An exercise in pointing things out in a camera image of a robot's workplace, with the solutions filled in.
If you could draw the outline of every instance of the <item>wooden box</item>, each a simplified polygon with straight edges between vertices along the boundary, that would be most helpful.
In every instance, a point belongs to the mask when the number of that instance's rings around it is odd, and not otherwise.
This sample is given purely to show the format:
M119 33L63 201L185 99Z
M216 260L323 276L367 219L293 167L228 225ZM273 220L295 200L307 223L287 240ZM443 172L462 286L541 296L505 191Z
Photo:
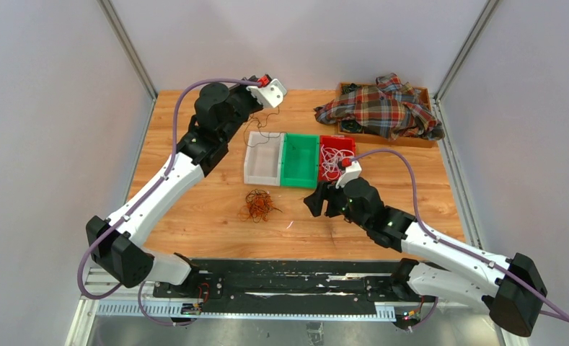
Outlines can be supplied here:
M337 96L341 95L342 84L351 84L351 82L342 82L338 85ZM364 84L355 83L360 86L369 86L374 84ZM431 111L431 99L428 96L428 90L426 88L414 87L414 89L420 91L420 101ZM418 148L433 148L437 145L437 141L429 141L422 138L414 137L399 137L393 141L388 140L382 136L374 135L371 133L349 133L340 128L339 122L335 124L335 133L338 135L344 135L347 137L352 137L357 143L373 143L373 144L388 144L391 146L415 146Z

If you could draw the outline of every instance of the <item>white wall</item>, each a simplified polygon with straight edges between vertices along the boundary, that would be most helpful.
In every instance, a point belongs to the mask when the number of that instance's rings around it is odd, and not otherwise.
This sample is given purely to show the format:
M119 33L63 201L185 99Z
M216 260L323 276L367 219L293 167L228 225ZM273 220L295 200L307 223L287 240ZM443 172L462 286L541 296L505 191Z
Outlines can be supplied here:
M62 345L150 102L96 1L0 1L0 345Z
M532 257L569 312L569 1L502 1L444 109L486 247ZM530 342L569 325L541 316Z
M485 0L114 0L158 89L269 73L335 89L395 72L434 92Z

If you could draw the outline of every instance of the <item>white cable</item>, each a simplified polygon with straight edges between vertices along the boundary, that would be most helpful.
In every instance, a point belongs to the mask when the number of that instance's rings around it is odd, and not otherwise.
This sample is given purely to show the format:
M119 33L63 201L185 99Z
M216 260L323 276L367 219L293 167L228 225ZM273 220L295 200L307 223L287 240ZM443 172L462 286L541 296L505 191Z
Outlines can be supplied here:
M353 157L354 153L345 149L325 148L323 145L320 146L320 155L322 157L321 167L324 170L322 176L327 180L335 180L341 176L338 163L346 157Z

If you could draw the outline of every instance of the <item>wooden tabletop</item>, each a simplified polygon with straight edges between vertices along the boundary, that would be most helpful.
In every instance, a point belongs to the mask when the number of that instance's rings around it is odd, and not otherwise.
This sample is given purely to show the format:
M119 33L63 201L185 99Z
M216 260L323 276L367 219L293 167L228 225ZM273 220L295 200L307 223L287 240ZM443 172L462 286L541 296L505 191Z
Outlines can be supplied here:
M172 142L172 114L179 91L159 94L136 175L134 195L162 167ZM189 94L180 108L178 139L186 132L198 92ZM271 115L263 131L332 135L333 126L321 125L312 109L335 97L335 91L292 90ZM268 111L257 114L265 119ZM251 124L248 132L257 130ZM292 187L244 184L244 134L239 131L229 153L202 182L184 194L156 225L145 246L187 257L399 260L412 257L375 245L365 232L341 217L313 218L303 198L313 191ZM357 143L357 154L380 147ZM464 235L439 149L393 146L410 161L418 181L420 214L432 227L464 241ZM361 160L362 177L375 186L385 204L413 213L410 177L393 155L375 154ZM255 188L270 192L275 207L269 221L241 221L246 194Z

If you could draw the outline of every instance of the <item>red plaid blanket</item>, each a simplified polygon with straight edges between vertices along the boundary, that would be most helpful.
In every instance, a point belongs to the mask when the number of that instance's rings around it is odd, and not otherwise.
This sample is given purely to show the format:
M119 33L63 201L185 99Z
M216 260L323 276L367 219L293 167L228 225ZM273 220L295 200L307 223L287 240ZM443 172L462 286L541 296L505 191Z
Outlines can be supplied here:
M356 120L371 133L388 139L419 137L439 140L444 129L409 84L401 84L396 74L376 78L376 85L364 86L314 108L316 120L335 124L341 120Z

